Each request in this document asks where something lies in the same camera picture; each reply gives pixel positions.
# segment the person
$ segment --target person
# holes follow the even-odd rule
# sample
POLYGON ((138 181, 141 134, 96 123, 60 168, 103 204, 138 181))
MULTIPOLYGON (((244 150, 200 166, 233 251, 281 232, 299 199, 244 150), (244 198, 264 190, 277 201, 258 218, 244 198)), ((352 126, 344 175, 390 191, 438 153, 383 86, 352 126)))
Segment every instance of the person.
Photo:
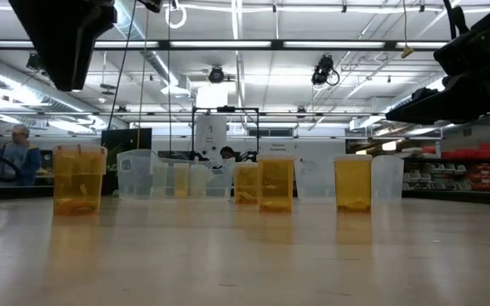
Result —
MULTIPOLYGON (((13 141, 3 147, 3 158, 12 162, 20 169, 20 177, 11 183, 2 183, 3 186, 33 186, 37 170, 41 167, 41 151, 28 141, 30 129, 23 124, 17 124, 12 129, 13 141)), ((13 177, 14 170, 1 163, 0 175, 13 177)))
POLYGON ((241 161, 241 157, 238 156, 236 154, 236 152, 234 152, 234 150, 229 146, 226 146, 226 147, 220 149, 220 155, 222 156, 222 159, 225 159, 225 160, 234 157, 234 158, 236 158, 236 162, 241 161))

